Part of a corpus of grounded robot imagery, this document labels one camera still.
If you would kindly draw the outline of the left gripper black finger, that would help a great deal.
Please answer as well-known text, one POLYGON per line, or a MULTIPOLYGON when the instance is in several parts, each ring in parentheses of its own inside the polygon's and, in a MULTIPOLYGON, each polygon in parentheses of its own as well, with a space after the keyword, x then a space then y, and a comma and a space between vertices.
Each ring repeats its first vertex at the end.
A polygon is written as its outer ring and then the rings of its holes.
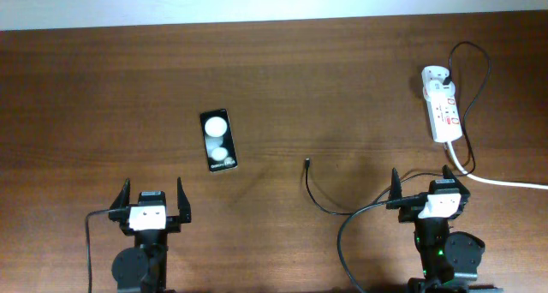
POLYGON ((110 210, 123 210, 129 207, 130 179, 127 178, 122 185, 122 190, 110 205, 110 210))
POLYGON ((184 192, 182 180, 177 178, 177 208, 179 210, 179 218, 191 218, 191 206, 184 192))

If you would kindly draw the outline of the black smartphone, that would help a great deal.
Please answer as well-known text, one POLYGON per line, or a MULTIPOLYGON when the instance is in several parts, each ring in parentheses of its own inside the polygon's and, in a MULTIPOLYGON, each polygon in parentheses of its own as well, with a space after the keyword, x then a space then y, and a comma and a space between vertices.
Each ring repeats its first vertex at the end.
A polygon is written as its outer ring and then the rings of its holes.
POLYGON ((226 109, 200 113, 207 168, 211 173, 232 170, 238 166, 234 139, 226 109))

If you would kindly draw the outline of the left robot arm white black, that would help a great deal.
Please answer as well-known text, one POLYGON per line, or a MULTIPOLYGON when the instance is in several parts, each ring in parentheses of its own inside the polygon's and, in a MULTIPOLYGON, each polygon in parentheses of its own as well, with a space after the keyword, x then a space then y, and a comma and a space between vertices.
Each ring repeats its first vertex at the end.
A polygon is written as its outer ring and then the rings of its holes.
POLYGON ((192 221, 189 200, 182 181, 176 181, 176 215, 167 214, 166 195, 163 191, 139 194, 135 204, 130 202, 130 181, 110 205, 109 220, 117 222, 125 236, 134 239, 134 245, 122 250, 112 262, 111 272, 118 292, 168 292, 167 258, 168 235, 179 233, 183 224, 192 221))

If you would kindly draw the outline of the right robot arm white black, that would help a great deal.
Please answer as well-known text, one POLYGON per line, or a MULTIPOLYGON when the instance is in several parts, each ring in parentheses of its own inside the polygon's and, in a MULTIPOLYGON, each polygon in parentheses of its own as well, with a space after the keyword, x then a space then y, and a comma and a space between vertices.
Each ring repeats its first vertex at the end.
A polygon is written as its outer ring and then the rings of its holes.
POLYGON ((407 292, 469 292, 478 278, 485 243, 467 232, 450 230, 470 197, 469 190, 448 166, 443 177, 429 189, 412 196, 402 195, 397 170, 391 173, 388 209, 396 209, 400 223, 414 224, 414 245, 420 254, 422 278, 411 278, 407 292))

